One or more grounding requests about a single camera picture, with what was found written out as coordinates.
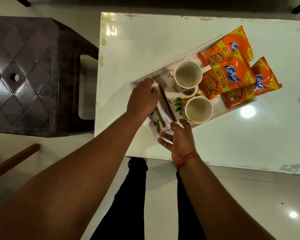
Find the tray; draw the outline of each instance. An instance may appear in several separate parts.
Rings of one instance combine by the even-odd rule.
[[[220,37],[188,52],[187,54],[184,54],[183,56],[180,56],[179,58],[161,66],[160,68],[153,70],[152,72],[149,72],[148,74],[146,74],[142,77],[139,77],[136,80],[131,81],[129,84],[130,88],[133,89],[136,86],[136,84],[138,84],[140,81],[142,81],[148,77],[152,77],[153,79],[155,79],[161,85],[162,89],[164,90],[165,96],[168,100],[168,103],[169,103],[169,106],[170,106],[172,112],[174,113],[176,121],[178,124],[180,124],[179,120],[181,118],[186,120],[186,116],[183,111],[183,108],[184,108],[184,105],[186,104],[187,100],[194,96],[203,96],[203,97],[205,97],[205,96],[201,90],[198,90],[198,92],[192,97],[188,97],[188,96],[184,95],[183,93],[176,92],[175,89],[172,87],[173,79],[174,79],[174,77],[173,77],[174,71],[175,71],[176,67],[178,66],[178,64],[180,64],[181,62],[186,61],[186,60],[191,60],[191,61],[197,63],[202,68],[203,64],[200,60],[198,53],[209,49],[223,37],[224,36],[220,36]],[[249,99],[247,101],[244,101],[242,103],[234,105],[230,109],[228,109],[222,98],[222,95],[218,95],[211,100],[211,101],[215,102],[213,104],[213,115],[210,118],[210,120],[208,120],[207,122],[209,122],[219,116],[222,116],[226,113],[229,113],[233,110],[239,109],[239,108],[241,108],[247,104],[250,104],[256,100],[257,100],[257,98],[254,97],[252,99]],[[205,122],[203,124],[195,124],[192,122],[189,122],[189,123],[191,124],[192,128],[196,128],[200,125],[206,124],[207,122]],[[149,129],[150,133],[152,134],[152,136],[155,140],[158,137],[160,137],[159,136],[160,132],[167,132],[168,134],[173,133],[172,131],[170,131],[169,128],[162,125],[162,123],[160,122],[160,117],[156,111],[145,120],[143,125]]]

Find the mug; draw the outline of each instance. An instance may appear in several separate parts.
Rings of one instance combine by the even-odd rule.
[[[201,68],[193,61],[180,63],[174,72],[173,88],[177,92],[182,92],[187,97],[192,97],[198,91],[198,85],[202,80],[202,74],[211,69],[211,66]]]
[[[212,100],[202,96],[189,99],[184,108],[187,120],[196,124],[207,122],[213,114],[213,105],[218,101],[220,101],[220,97]]]

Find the person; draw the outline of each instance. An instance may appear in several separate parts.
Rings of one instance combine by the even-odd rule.
[[[0,207],[1,239],[79,240],[139,127],[158,103],[152,79],[133,89],[127,111],[86,145],[43,170]],[[273,240],[227,192],[196,153],[190,124],[171,124],[158,141],[177,171],[179,239]],[[132,158],[113,204],[91,239],[144,239],[146,162]]]

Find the red wristband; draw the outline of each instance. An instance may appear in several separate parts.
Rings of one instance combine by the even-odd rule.
[[[188,160],[190,157],[200,157],[200,156],[197,152],[188,153],[183,158],[181,158],[181,159],[178,158],[178,159],[175,160],[176,168],[179,170],[180,167],[184,164],[184,162],[186,160]]]

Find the orange snack packet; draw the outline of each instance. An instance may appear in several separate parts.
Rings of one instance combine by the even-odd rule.
[[[245,61],[253,60],[252,49],[242,26],[224,36],[212,48],[199,52],[199,56],[205,67],[218,63],[225,57],[230,56],[238,47]]]
[[[251,67],[251,70],[256,78],[255,84],[223,93],[223,98],[228,108],[261,94],[282,88],[282,84],[278,83],[278,80],[264,57],[261,57]]]
[[[256,82],[249,64],[236,49],[229,57],[211,66],[211,70],[202,75],[200,89],[208,99],[218,94],[241,88]]]

